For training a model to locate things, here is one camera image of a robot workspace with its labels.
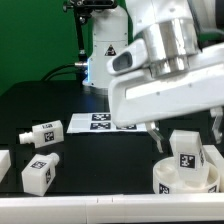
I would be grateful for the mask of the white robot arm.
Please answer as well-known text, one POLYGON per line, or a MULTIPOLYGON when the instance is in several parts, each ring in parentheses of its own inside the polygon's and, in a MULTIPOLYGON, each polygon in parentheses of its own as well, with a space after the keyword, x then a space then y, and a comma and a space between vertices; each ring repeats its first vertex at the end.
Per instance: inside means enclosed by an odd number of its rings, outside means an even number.
POLYGON ((143 123, 158 142, 155 123, 209 110, 217 141, 224 107, 224 44, 198 46, 191 0, 126 0, 135 41, 115 42, 127 30, 111 10, 94 14, 90 78, 108 94, 118 127, 143 123))

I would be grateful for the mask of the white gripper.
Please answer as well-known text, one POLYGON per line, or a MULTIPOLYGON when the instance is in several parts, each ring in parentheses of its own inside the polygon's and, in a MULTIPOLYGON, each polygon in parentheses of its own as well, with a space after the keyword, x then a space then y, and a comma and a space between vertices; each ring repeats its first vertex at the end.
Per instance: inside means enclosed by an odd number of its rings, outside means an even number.
POLYGON ((118 127, 145 123, 158 151, 163 152, 163 136, 155 122, 210 110, 212 132, 217 144, 224 106, 224 44, 206 47, 189 58, 185 71, 154 78, 139 69, 112 80, 108 89, 111 118, 118 127))

